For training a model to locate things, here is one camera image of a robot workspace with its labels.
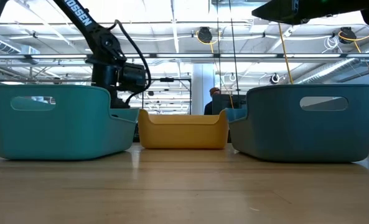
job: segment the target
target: wooden table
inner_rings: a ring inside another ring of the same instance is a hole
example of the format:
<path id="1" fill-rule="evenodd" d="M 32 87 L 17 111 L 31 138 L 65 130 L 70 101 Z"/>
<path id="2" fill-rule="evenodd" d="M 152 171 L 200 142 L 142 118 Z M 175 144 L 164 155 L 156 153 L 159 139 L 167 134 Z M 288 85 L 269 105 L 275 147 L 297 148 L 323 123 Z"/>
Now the wooden table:
<path id="1" fill-rule="evenodd" d="M 278 164 L 226 150 L 0 158 L 0 223 L 367 223 L 369 158 Z"/>

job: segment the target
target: yellow cable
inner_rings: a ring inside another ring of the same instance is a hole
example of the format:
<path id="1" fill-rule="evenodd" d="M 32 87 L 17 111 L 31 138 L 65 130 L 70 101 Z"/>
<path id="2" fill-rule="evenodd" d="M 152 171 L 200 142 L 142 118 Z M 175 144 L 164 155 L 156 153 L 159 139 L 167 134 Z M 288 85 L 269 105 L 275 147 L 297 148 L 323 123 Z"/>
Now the yellow cable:
<path id="1" fill-rule="evenodd" d="M 349 39 L 349 38 L 346 38 L 346 37 L 342 37 L 342 36 L 340 35 L 341 33 L 342 33 L 342 31 L 340 31 L 340 32 L 338 33 L 338 36 L 339 36 L 340 38 L 342 38 L 343 40 L 349 40 L 349 41 L 360 41 L 360 40 L 365 40 L 365 39 L 369 38 L 369 35 L 368 35 L 368 36 L 363 37 L 363 38 L 360 38 L 360 39 Z"/>
<path id="2" fill-rule="evenodd" d="M 358 44 L 357 44 L 357 41 L 355 41 L 355 42 L 354 42 L 354 45 L 356 45 L 356 48 L 357 48 L 357 50 L 358 50 L 358 53 L 360 53 L 360 54 L 361 54 L 361 50 L 360 50 L 360 47 L 359 47 L 359 46 L 358 46 Z M 366 59 L 364 59 L 364 61 L 365 61 L 365 63 L 367 64 L 368 69 L 369 69 L 369 64 L 368 64 L 367 60 L 366 60 Z"/>
<path id="3" fill-rule="evenodd" d="M 283 37 L 283 30 L 281 29 L 281 24 L 278 23 L 279 28 L 279 35 L 281 37 L 281 42 L 283 43 L 283 50 L 284 50 L 284 56 L 285 56 L 285 62 L 286 62 L 286 69 L 288 70 L 289 79 L 291 81 L 291 84 L 294 84 L 294 80 L 292 79 L 291 75 L 291 69 L 289 69 L 289 63 L 288 63 L 288 57 L 286 55 L 286 49 L 285 49 L 285 43 L 284 43 L 284 37 Z"/>

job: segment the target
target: black cable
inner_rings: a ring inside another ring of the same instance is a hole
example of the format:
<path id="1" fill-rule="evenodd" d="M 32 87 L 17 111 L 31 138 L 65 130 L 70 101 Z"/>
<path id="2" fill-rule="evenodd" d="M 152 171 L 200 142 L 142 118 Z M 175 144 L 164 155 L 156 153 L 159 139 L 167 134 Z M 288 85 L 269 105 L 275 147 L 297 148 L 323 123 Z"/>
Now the black cable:
<path id="1" fill-rule="evenodd" d="M 228 5 L 230 7 L 230 14 L 231 14 L 231 0 L 228 0 Z M 235 64 L 235 80 L 236 80 L 236 90 L 238 93 L 238 105 L 241 105 L 240 101 L 240 86 L 238 84 L 238 72 L 236 69 L 236 55 L 235 55 L 235 39 L 234 39 L 234 26 L 233 26 L 233 16 L 231 16 L 231 32 L 233 36 L 233 50 L 234 50 L 234 64 Z"/>
<path id="2" fill-rule="evenodd" d="M 219 83 L 220 83 L 220 94 L 222 94 L 222 60 L 220 58 L 219 1 L 216 1 L 216 14 L 217 14 L 217 41 L 218 41 L 217 42 L 217 52 L 219 54 L 219 78 L 220 78 Z M 223 97 L 222 96 L 220 96 L 220 108 L 223 108 Z"/>
<path id="3" fill-rule="evenodd" d="M 150 86 L 151 86 L 151 72 L 149 71 L 149 67 L 148 67 L 148 64 L 147 64 L 147 61 L 146 59 L 144 58 L 144 55 L 141 53 L 139 47 L 136 45 L 136 43 L 134 43 L 134 41 L 132 40 L 132 38 L 130 38 L 129 34 L 126 32 L 126 30 L 123 28 L 123 25 L 122 23 L 119 21 L 119 20 L 115 20 L 115 23 L 118 23 L 119 25 L 119 28 L 121 28 L 122 30 L 122 33 L 124 34 L 124 36 L 128 39 L 128 41 L 130 42 L 130 44 L 134 47 L 134 49 L 136 50 L 136 52 L 139 54 L 140 58 L 141 58 L 141 61 L 143 62 L 144 64 L 144 67 L 146 68 L 146 72 L 147 72 L 147 77 L 148 77 L 148 82 L 147 82 L 147 85 L 146 87 L 141 90 L 141 91 L 138 91 L 138 92 L 135 92 L 133 93 L 132 95 L 129 96 L 129 98 L 125 101 L 125 103 L 127 105 L 129 105 L 129 102 L 130 102 L 130 99 L 134 96 L 136 96 L 137 94 L 140 94 L 144 91 L 146 91 Z"/>
<path id="4" fill-rule="evenodd" d="M 116 27 L 117 23 L 118 23 L 117 21 L 118 20 L 116 19 L 115 22 L 114 22 L 114 24 L 111 27 L 107 28 L 107 29 L 108 30 L 114 29 Z"/>

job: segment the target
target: ceiling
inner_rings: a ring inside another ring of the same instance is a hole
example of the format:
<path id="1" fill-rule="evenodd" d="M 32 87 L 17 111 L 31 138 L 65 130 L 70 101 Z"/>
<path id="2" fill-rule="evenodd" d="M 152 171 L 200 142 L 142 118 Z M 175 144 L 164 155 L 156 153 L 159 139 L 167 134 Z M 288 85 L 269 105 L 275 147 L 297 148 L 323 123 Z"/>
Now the ceiling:
<path id="1" fill-rule="evenodd" d="M 95 21 L 105 27 L 113 24 L 115 19 L 124 23 L 124 28 L 135 40 L 141 51 L 146 53 L 177 53 L 177 54 L 210 54 L 210 45 L 205 45 L 197 40 L 196 32 L 200 27 L 209 27 L 213 38 L 217 40 L 220 31 L 220 41 L 213 44 L 213 52 L 228 54 L 281 54 L 283 48 L 279 39 L 279 27 L 275 22 L 264 21 L 255 18 L 251 12 L 256 7 L 264 4 L 259 1 L 235 1 L 231 12 L 230 8 L 221 5 L 217 8 L 208 0 L 79 0 L 90 10 Z M 351 27 L 358 38 L 369 35 L 367 26 L 359 12 L 335 15 L 311 20 L 308 24 L 291 27 L 283 24 L 285 45 L 287 53 L 329 54 L 354 52 L 353 44 L 329 44 L 329 37 L 337 34 L 341 27 Z M 123 37 L 119 27 L 112 30 L 121 43 L 124 53 L 134 54 L 136 51 Z M 10 0 L 0 18 L 0 39 L 20 49 L 22 46 L 31 46 L 40 54 L 91 54 L 91 50 L 83 39 L 82 34 L 62 13 L 52 0 L 29 0 L 26 3 L 20 0 Z M 369 42 L 369 38 L 359 41 L 362 46 Z M 52 63 L 55 60 L 41 60 L 44 63 Z M 85 65 L 83 60 L 61 60 L 61 62 L 80 62 L 83 65 L 76 67 L 47 67 L 25 64 L 17 60 L 1 60 L 0 66 L 7 67 L 17 73 L 29 75 L 37 74 L 37 78 L 48 79 L 62 77 L 63 79 L 86 79 L 91 76 L 91 67 Z M 147 59 L 153 78 L 176 77 L 191 78 L 192 65 L 199 63 L 196 60 L 161 60 Z M 289 61 L 289 68 L 294 73 L 303 74 L 313 68 L 322 65 L 318 61 L 300 63 Z M 279 62 L 238 62 L 235 66 L 233 60 L 221 62 L 218 70 L 223 83 L 233 86 L 231 73 L 238 72 L 238 81 L 241 89 L 249 89 L 259 85 L 268 85 L 269 77 L 275 73 L 287 75 L 287 67 L 284 60 Z M 355 65 L 354 69 L 343 70 L 338 75 L 346 76 L 348 73 L 363 72 L 368 70 L 364 64 Z M 166 83 L 155 82 L 152 88 L 177 88 L 183 91 L 175 91 L 167 94 L 157 92 L 153 98 L 189 98 L 189 92 L 180 82 Z M 166 105 L 163 108 L 180 107 L 180 110 L 166 110 L 167 113 L 186 113 L 188 105 Z"/>

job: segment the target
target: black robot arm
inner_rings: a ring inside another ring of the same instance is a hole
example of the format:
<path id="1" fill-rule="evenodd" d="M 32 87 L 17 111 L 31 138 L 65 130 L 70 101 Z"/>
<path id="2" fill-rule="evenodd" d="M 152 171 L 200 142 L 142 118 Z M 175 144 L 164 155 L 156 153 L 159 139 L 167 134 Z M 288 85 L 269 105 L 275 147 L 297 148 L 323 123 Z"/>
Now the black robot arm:
<path id="1" fill-rule="evenodd" d="M 93 55 L 87 60 L 88 63 L 94 65 L 91 76 L 92 85 L 109 91 L 112 108 L 129 108 L 130 99 L 148 89 L 151 84 L 151 74 L 145 58 L 123 28 L 122 23 L 115 20 L 112 27 L 105 28 L 89 15 L 88 10 L 77 0 L 54 0 L 54 2 L 83 34 L 89 48 L 93 51 Z M 110 31 L 117 24 L 136 49 L 144 66 L 126 62 L 119 40 Z M 123 103 L 122 100 L 116 97 L 117 90 L 131 91 L 133 94 Z"/>

